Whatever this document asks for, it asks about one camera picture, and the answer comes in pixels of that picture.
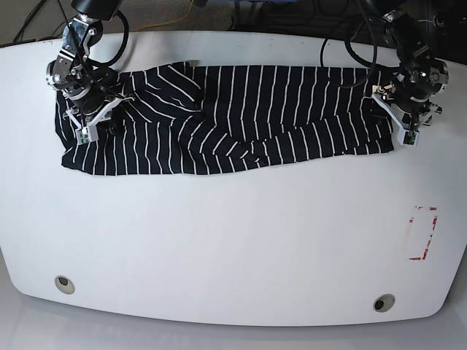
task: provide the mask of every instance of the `striped cloth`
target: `striped cloth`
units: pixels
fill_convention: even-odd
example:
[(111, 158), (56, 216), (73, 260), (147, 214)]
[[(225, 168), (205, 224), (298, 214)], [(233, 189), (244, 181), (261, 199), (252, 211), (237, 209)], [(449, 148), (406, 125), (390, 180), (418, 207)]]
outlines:
[(366, 69), (286, 66), (190, 67), (174, 63), (118, 74), (113, 88), (133, 93), (114, 109), (124, 134), (99, 131), (77, 146), (71, 105), (57, 95), (55, 128), (62, 165), (92, 175), (196, 174), (244, 171), (337, 155), (393, 150), (388, 118), (373, 116), (374, 76)]

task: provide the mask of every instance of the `gray floor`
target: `gray floor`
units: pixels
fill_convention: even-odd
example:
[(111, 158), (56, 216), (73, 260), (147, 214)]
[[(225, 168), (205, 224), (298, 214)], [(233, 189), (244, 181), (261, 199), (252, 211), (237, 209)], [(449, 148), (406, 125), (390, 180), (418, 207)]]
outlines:
[[(38, 2), (39, 0), (0, 1), (0, 44), (13, 40)], [(71, 0), (61, 0), (61, 3), (69, 18), (76, 14), (70, 6)], [(123, 0), (120, 9), (128, 18), (130, 29), (134, 29), (180, 18), (187, 13), (189, 7), (190, 0)], [(194, 7), (187, 20), (155, 30), (224, 31), (231, 26), (232, 9), (230, 3), (210, 1), (203, 9)], [(57, 0), (49, 0), (31, 22), (24, 39), (40, 39), (51, 35), (63, 22), (62, 17)], [(105, 23), (104, 27), (106, 33), (123, 30), (118, 20)]]

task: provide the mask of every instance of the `white table surface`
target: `white table surface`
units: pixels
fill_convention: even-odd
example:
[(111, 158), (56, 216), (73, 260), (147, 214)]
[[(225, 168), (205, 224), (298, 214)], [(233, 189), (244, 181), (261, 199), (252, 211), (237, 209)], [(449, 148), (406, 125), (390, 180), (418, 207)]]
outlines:
[[(111, 58), (119, 40), (105, 36), (94, 58)], [(145, 33), (131, 36), (117, 68), (184, 60), (315, 66), (320, 43)], [(384, 322), (441, 308), (467, 243), (465, 67), (449, 64), (448, 91), (434, 99), (444, 115), (417, 148), (243, 174), (103, 178), (61, 168), (54, 92), (45, 84), (59, 47), (0, 50), (0, 246), (20, 292), (134, 316), (244, 325)], [(391, 50), (380, 55), (397, 62)], [(325, 61), (356, 66), (340, 42), (330, 43)], [(429, 256), (419, 262), (406, 256), (414, 206), (439, 208)], [(73, 295), (56, 289), (59, 275), (74, 282)], [(395, 306), (375, 312), (387, 293)]]

